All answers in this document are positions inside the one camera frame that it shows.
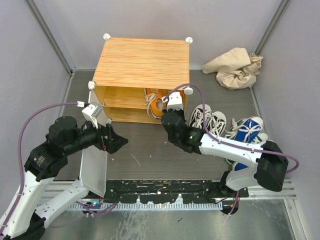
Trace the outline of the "black white sneaker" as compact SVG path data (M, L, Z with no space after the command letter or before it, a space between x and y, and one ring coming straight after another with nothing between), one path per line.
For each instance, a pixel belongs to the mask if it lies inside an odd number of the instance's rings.
M193 128L203 129L204 128L204 122L208 124L208 122L212 118L212 110L211 107L208 104L198 105L191 114L189 126Z
M208 115L208 120L206 125L210 133L216 136L221 136L226 129L227 118L220 111L214 111L214 112L211 111Z

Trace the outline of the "orange sneaker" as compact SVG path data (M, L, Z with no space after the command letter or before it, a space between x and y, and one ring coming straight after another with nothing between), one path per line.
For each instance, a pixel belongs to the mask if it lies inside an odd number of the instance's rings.
M162 97L166 95L164 89L145 88L144 101L146 112L149 118L160 119L163 115L163 102Z

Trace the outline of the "white translucent cabinet door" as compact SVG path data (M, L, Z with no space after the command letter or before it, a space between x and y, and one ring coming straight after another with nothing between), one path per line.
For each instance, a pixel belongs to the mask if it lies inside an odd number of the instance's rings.
M102 107L93 90L89 92L88 103L97 103ZM103 107L98 118L98 123L103 126L111 123ZM84 188L100 197L103 197L106 192L107 161L108 153L97 149L95 146L82 150L79 174L80 183Z

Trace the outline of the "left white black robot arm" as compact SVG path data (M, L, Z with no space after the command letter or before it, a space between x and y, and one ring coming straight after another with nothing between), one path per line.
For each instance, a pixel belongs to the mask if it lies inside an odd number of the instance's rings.
M101 163L82 165L78 180L44 206L37 206L47 187L68 164L68 156L88 148L113 154L129 142L116 134L109 123L86 121L79 128L71 116L59 117L45 137L45 142L30 152L16 198L1 218L0 233L6 240L39 240L51 222L71 204L86 196L105 195L107 159L104 157Z

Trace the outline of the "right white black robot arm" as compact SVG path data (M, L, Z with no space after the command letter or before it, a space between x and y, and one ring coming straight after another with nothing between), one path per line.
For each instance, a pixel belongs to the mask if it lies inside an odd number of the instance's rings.
M223 173L219 184L223 196L231 197L236 191L254 186L282 191L289 161L275 142L250 144L210 135L203 129L187 126L183 110L165 111L161 123L168 141L183 151L218 156L246 166Z

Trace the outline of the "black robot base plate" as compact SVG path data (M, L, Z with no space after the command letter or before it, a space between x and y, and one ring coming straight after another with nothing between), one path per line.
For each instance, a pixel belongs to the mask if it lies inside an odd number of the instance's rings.
M107 180L102 199L105 203L172 204L181 197L183 204L215 204L219 198L235 196L223 192L213 180Z

